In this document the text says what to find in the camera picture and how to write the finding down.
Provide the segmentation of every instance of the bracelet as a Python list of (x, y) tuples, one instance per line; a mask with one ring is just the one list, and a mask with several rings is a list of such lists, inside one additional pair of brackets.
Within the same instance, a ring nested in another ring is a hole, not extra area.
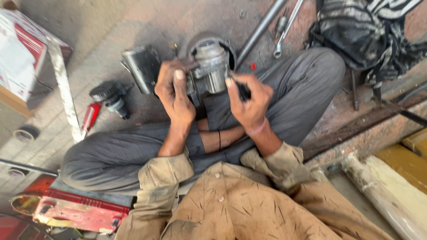
[(219, 149), (218, 150), (221, 150), (221, 133), (219, 132), (219, 130), (218, 130), (218, 136), (219, 136)]
[(258, 133), (260, 133), (262, 130), (264, 130), (264, 128), (265, 128), (265, 126), (266, 126), (266, 124), (267, 124), (267, 118), (266, 118), (266, 117), (264, 117), (264, 121), (263, 121), (263, 123), (262, 123), (259, 127), (255, 128), (254, 130), (252, 130), (252, 131), (250, 131), (250, 132), (246, 132), (246, 134), (247, 134), (248, 136), (253, 136), (253, 135), (255, 135), (255, 134), (258, 134)]

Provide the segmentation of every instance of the man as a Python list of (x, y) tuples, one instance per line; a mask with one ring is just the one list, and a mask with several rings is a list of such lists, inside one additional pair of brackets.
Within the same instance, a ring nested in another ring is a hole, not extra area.
[[(155, 87), (169, 124), (94, 134), (65, 157), (61, 177), (73, 187), (137, 192), (117, 240), (391, 239), (328, 183), (311, 181), (295, 147), (340, 89), (336, 53), (302, 52), (259, 80), (233, 74), (228, 94), (206, 98), (208, 118), (197, 123), (182, 69), (164, 62)], [(240, 100), (236, 81), (250, 100)], [(191, 178), (172, 214), (179, 183)]]

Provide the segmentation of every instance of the fingernail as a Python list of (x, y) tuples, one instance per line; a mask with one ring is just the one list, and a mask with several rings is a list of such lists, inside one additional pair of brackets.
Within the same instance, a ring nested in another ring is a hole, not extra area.
[(175, 77), (179, 80), (184, 79), (185, 78), (184, 71), (181, 69), (175, 70)]
[(229, 77), (226, 78), (225, 79), (225, 85), (227, 85), (228, 88), (231, 87), (233, 85), (233, 79), (231, 79)]

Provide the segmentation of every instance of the hand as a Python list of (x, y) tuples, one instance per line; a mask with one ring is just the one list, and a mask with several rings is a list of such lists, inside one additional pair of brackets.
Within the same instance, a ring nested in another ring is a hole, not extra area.
[(236, 82), (232, 78), (225, 80), (230, 96), (231, 112), (245, 128), (246, 133), (250, 133), (266, 124), (265, 115), (273, 96), (273, 89), (260, 83), (254, 74), (232, 73), (232, 76), (237, 82), (247, 84), (251, 91), (251, 99), (242, 102)]
[(187, 96), (187, 79), (183, 69), (186, 63), (179, 60), (164, 61), (154, 88), (170, 117), (171, 128), (189, 131), (196, 109)]

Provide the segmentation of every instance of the knee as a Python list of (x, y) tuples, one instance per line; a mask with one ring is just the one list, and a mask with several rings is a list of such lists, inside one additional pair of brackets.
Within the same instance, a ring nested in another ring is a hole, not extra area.
[(329, 75), (326, 79), (341, 81), (345, 75), (345, 62), (342, 57), (326, 47), (312, 48), (308, 50), (315, 57), (314, 66), (318, 73)]
[(79, 153), (79, 146), (74, 145), (64, 156), (59, 173), (61, 180), (68, 186), (86, 190), (86, 173), (89, 170), (86, 159)]

